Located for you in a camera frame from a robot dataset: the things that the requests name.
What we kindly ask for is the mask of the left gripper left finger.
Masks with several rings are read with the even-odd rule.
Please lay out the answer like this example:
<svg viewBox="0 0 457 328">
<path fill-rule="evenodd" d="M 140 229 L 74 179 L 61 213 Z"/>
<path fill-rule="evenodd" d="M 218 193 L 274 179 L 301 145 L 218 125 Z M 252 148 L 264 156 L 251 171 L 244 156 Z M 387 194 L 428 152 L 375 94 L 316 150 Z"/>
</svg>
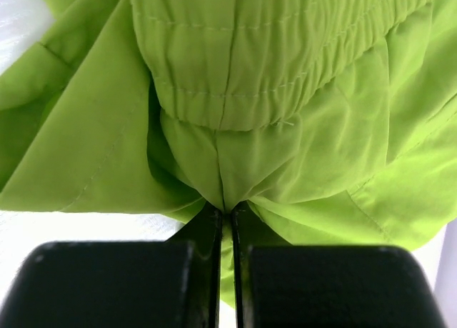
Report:
<svg viewBox="0 0 457 328">
<path fill-rule="evenodd" d="M 3 327 L 217 327 L 222 213 L 163 242 L 49 242 L 25 259 Z"/>
</svg>

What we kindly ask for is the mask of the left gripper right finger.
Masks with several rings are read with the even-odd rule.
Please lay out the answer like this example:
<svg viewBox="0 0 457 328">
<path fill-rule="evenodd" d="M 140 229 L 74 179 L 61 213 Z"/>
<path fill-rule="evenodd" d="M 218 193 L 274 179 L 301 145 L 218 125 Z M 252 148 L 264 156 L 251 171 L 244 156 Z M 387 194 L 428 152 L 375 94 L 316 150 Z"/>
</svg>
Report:
<svg viewBox="0 0 457 328">
<path fill-rule="evenodd" d="M 231 213 L 239 327 L 444 327 L 425 275 L 391 245 L 294 246 L 245 202 Z"/>
</svg>

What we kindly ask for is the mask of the lime green shorts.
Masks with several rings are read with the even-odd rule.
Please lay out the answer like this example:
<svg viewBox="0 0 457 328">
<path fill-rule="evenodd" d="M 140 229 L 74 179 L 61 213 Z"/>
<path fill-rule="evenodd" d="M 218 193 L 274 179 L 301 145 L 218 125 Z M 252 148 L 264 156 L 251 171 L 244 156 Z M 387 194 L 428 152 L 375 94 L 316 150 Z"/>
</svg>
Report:
<svg viewBox="0 0 457 328">
<path fill-rule="evenodd" d="M 44 0 L 1 75 L 1 208 L 248 202 L 292 244 L 456 218 L 456 0 Z"/>
</svg>

